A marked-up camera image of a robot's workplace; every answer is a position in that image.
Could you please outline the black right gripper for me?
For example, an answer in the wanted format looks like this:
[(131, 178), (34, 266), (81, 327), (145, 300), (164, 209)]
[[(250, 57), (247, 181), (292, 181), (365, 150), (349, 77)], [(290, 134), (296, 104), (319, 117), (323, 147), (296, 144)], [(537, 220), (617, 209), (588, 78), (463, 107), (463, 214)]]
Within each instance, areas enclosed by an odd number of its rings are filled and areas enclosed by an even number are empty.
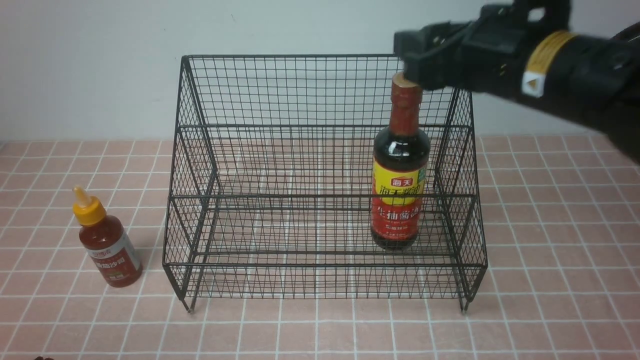
[(393, 52), (404, 77), (425, 91), (446, 87), (517, 95), (522, 92), (526, 55), (537, 34), (530, 19), (539, 4), (485, 4), (468, 22), (431, 23), (399, 30)]

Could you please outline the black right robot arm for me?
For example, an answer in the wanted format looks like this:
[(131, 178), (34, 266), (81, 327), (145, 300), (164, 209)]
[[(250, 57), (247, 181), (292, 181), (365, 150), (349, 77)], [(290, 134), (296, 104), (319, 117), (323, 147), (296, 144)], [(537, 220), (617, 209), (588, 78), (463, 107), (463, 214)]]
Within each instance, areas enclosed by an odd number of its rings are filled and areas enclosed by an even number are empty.
[(393, 53), (425, 91), (485, 93), (605, 135), (634, 162), (640, 156), (640, 53), (628, 35), (569, 29), (569, 0), (486, 4), (471, 22), (400, 30)]

